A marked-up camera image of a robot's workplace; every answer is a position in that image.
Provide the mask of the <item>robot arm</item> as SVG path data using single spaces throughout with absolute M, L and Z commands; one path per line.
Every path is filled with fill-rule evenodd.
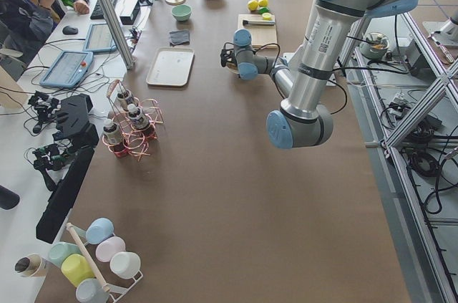
M 223 48 L 221 65 L 237 67 L 243 80 L 269 74 L 284 99 L 270 112 L 266 130 L 277 148 L 316 146 L 333 131 L 331 113 L 320 103 L 323 90 L 352 24 L 360 18 L 379 18 L 411 11 L 418 0 L 314 0 L 302 45 L 289 62 L 260 56 L 247 29 L 233 35 L 233 48 Z

